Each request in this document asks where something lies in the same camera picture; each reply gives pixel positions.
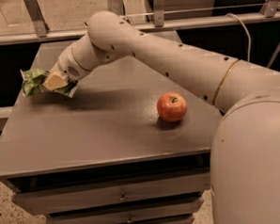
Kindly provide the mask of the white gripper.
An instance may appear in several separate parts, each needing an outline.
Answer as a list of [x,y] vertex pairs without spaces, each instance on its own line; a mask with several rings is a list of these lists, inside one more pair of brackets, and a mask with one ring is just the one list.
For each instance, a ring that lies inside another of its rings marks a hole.
[[43,80],[42,85],[53,91],[65,87],[68,81],[77,83],[89,74],[90,71],[83,69],[74,58],[72,48],[67,47],[51,68],[51,73]]

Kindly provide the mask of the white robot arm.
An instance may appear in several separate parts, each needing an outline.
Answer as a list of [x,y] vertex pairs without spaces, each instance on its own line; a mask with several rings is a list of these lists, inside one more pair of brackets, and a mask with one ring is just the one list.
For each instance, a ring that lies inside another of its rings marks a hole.
[[224,112],[211,144],[213,224],[280,224],[280,72],[135,29],[94,14],[43,82],[77,82],[99,65],[133,56]]

